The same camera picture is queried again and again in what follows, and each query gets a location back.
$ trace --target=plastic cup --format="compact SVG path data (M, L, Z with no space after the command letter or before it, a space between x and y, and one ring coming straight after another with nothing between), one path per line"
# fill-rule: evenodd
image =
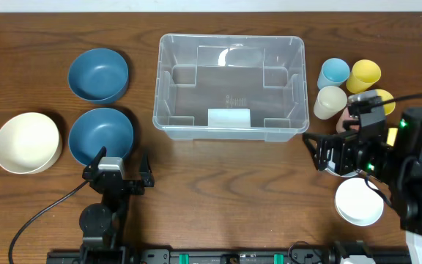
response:
M338 58L327 59L322 65L316 85L319 89L327 86L339 87L348 77L349 66L344 60Z
M379 80L379 65L368 59L362 59L352 67L351 74L346 82L346 88L356 94L366 91Z
M321 120L326 120L342 110L347 101L346 93L339 87L325 87L319 91L316 97L314 114Z
M375 223L382 216L384 201L367 187L364 179L356 177L345 180L336 190L335 208L346 221L365 227Z
M382 101L393 99L393 95L383 89L375 89L377 95L382 98ZM391 114L395 110L395 103L388 103L384 105L385 115Z

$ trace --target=light blue cup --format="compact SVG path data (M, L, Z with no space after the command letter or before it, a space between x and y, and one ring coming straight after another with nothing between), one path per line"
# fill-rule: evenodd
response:
M327 86L339 87L349 77L349 66L343 59L327 59L320 70L319 80L316 85L319 89Z

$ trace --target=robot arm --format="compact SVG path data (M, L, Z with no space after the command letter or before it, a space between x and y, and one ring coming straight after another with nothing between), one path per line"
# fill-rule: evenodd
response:
M344 127L359 125L359 131L331 136L303 134L314 165L338 175L355 171L387 184L391 197L383 198L400 216L400 227L407 231L413 263L422 264L422 108L403 112L393 147L385 143L387 129L380 97L372 93L353 95L348 110L356 121L345 122Z

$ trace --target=white bowl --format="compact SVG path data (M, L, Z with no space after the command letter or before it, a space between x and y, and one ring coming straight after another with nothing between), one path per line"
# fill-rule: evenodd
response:
M364 179L345 180L336 190L335 208L346 221L365 227L379 220L384 211L384 201L378 194L367 187Z
M0 129L0 166L16 174L42 172L62 152L55 122L40 113L19 114Z

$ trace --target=green connector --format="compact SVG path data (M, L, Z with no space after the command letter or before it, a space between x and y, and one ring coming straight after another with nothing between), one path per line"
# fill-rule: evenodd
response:
M179 255L179 264L188 264L188 254L180 254Z
M275 263L274 264L284 264L284 255L275 254Z

